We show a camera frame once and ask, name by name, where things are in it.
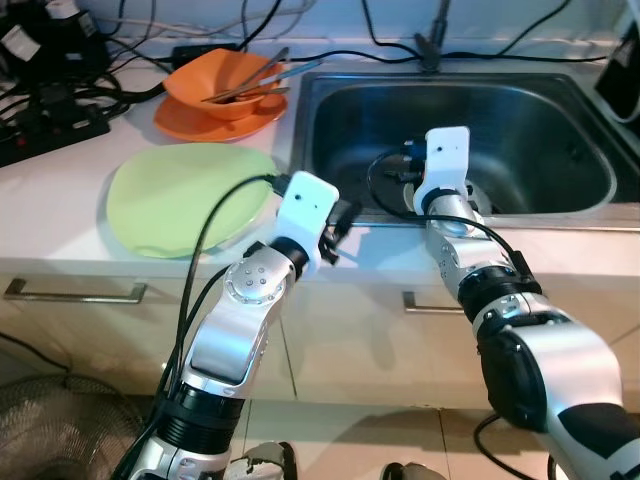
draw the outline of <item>sink drain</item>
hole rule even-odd
[[[473,209],[478,212],[480,215],[491,215],[497,212],[497,209],[493,207],[489,196],[479,188],[475,183],[465,180],[465,185],[467,186],[467,191],[469,192],[469,203],[473,207]],[[408,183],[404,186],[402,194],[404,196],[404,203],[410,211],[413,210],[413,195],[415,193],[415,189],[413,185]]]

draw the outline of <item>drawer handle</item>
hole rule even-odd
[[[134,283],[129,295],[79,295],[75,293],[30,293],[23,292],[27,281],[14,278],[4,292],[5,300],[25,302],[69,302],[69,303],[109,303],[111,305],[136,305],[142,301],[147,289],[146,283]]]
[[[445,313],[449,315],[464,315],[464,310],[460,307],[427,307],[416,305],[416,295],[414,292],[402,292],[402,301],[404,302],[404,313]]]

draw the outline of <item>green plate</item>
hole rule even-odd
[[[193,253],[207,215],[239,181],[274,173],[271,158],[257,150],[221,143],[154,147],[116,172],[107,197],[107,219],[132,252],[175,258]],[[237,235],[264,207],[265,182],[236,192],[213,220],[204,248]]]

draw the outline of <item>wall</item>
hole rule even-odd
[[[146,19],[151,0],[129,0],[126,16]],[[158,21],[224,24],[239,17],[240,0],[157,0]],[[296,7],[302,0],[284,0],[281,8]],[[117,0],[79,0],[96,16],[115,17]],[[410,38],[428,31],[438,0],[369,0],[379,37]],[[517,35],[524,26],[560,4],[560,0],[452,0],[449,40],[503,39]],[[251,0],[250,12],[265,11],[272,0]],[[532,38],[601,39],[624,7],[624,0],[573,0],[557,18],[545,23]],[[276,18],[265,34],[274,34],[293,20]],[[318,0],[299,25],[288,34],[295,38],[358,38],[367,35],[360,0]]]

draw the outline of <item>black device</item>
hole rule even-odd
[[[216,48],[224,48],[226,50],[238,51],[237,43],[209,43],[207,45],[189,45],[183,47],[174,47],[171,51],[171,66],[174,70],[186,65],[191,60],[195,60],[205,53],[209,53]]]
[[[38,92],[39,102],[18,111],[11,123],[0,122],[0,167],[108,133],[97,105],[78,105],[64,84]]]
[[[36,1],[8,5],[0,19],[0,55],[9,75],[26,84],[69,75],[91,77],[111,63],[104,37],[87,10],[53,19]]]
[[[596,84],[611,115],[640,136],[640,25],[632,24]]]

